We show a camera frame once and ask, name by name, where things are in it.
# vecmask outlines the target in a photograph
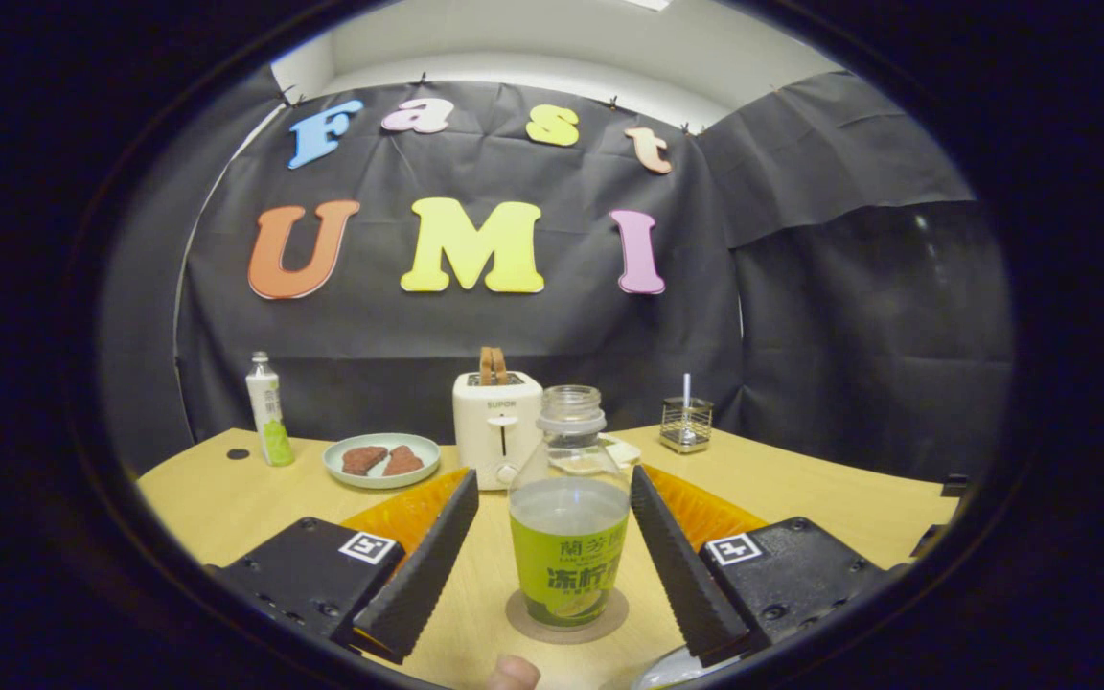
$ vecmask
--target plastic bottle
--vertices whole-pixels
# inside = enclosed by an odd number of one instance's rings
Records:
[[[272,467],[290,466],[295,459],[279,410],[279,374],[267,363],[266,352],[254,352],[254,368],[245,375],[250,404],[254,410],[254,428],[263,440],[263,457]]]
[[[604,613],[628,527],[629,481],[599,443],[599,391],[543,390],[543,440],[509,485],[510,530],[527,612],[552,628]]]

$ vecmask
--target black curtain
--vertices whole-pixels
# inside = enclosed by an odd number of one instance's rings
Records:
[[[212,99],[159,155],[121,215],[100,287],[97,380],[106,436],[134,471],[193,443],[172,342],[187,238],[224,166],[278,96],[264,66]]]
[[[294,436],[453,443],[450,385],[479,346],[500,346],[543,385],[596,385],[613,428],[656,424],[660,399],[692,372],[718,427],[772,445],[933,481],[976,475],[989,457],[1012,363],[999,247],[945,152],[858,77],[803,79],[701,136],[539,88],[362,88],[288,106],[224,169],[273,96],[259,74],[206,110],[124,229],[100,371],[115,449],[136,471],[253,426],[242,379],[254,350],[279,371]],[[446,131],[381,129],[425,97],[455,104]],[[364,108],[338,148],[289,170],[289,128],[353,98]],[[540,104],[573,109],[582,139],[531,141]],[[667,140],[670,174],[636,161],[627,127]],[[411,205],[431,197],[460,201],[477,227],[500,202],[539,206],[543,291],[452,278],[443,293],[404,293]],[[306,209],[284,257],[295,270],[312,253],[312,210],[330,200],[360,211],[328,283],[297,300],[251,291],[258,215]],[[657,220],[666,293],[617,287],[615,209]]]
[[[744,311],[744,435],[942,481],[991,458],[1011,381],[1004,262],[945,152],[854,75],[698,139]]]

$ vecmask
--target white toaster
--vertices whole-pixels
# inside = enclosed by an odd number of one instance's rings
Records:
[[[509,383],[493,385],[479,385],[478,372],[457,376],[454,437],[479,489],[505,489],[518,475],[543,438],[534,426],[542,405],[543,386],[520,371],[509,372]]]

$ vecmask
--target letter m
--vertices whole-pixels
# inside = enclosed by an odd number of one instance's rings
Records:
[[[543,276],[534,269],[534,222],[539,206],[506,201],[476,230],[457,200],[429,198],[411,205],[420,215],[416,256],[399,280],[408,293],[440,293],[450,285],[442,270],[442,253],[464,289],[471,289],[488,257],[491,270],[482,283],[493,293],[539,293]]]

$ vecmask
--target coaster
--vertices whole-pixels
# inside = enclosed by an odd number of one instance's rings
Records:
[[[505,617],[509,619],[509,625],[513,625],[513,629],[535,641],[551,643],[551,645],[582,645],[582,643],[594,643],[595,639],[616,631],[628,618],[628,599],[622,591],[613,588],[603,615],[583,625],[582,628],[556,629],[535,623],[533,617],[527,614],[527,601],[522,598],[522,592],[518,591],[505,603]]]

